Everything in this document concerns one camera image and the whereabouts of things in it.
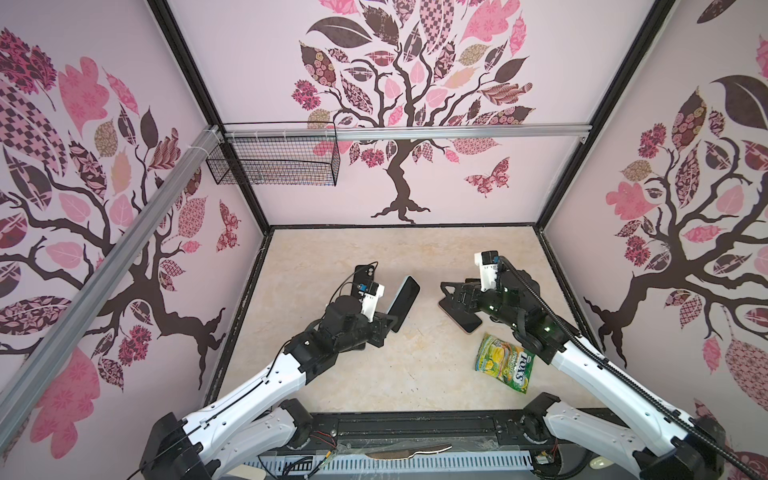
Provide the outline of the black phone case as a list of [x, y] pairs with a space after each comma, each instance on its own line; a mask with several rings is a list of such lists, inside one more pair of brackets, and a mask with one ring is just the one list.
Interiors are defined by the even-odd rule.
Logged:
[[352, 282], [357, 289], [368, 289], [374, 281], [376, 264], [357, 265], [354, 269]]

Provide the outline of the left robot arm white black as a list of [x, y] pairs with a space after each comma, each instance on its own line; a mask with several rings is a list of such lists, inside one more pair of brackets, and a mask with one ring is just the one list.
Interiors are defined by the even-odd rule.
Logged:
[[221, 479], [274, 448], [304, 446], [313, 418], [293, 398], [335, 365], [344, 352], [380, 348], [398, 331], [410, 308], [394, 302], [386, 313], [376, 298], [342, 295], [324, 314], [289, 339], [254, 377], [210, 405], [155, 422], [138, 472], [146, 479]]

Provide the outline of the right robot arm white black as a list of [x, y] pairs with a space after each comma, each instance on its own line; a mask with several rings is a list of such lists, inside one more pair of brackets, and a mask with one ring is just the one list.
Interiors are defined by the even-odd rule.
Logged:
[[718, 479], [725, 471], [725, 431], [694, 418], [623, 374], [541, 298], [522, 271], [484, 266], [471, 282], [443, 282], [441, 308], [455, 320], [478, 313], [508, 326], [544, 363], [575, 380], [619, 419], [583, 413], [553, 394], [526, 408], [529, 430], [578, 444], [638, 479]]

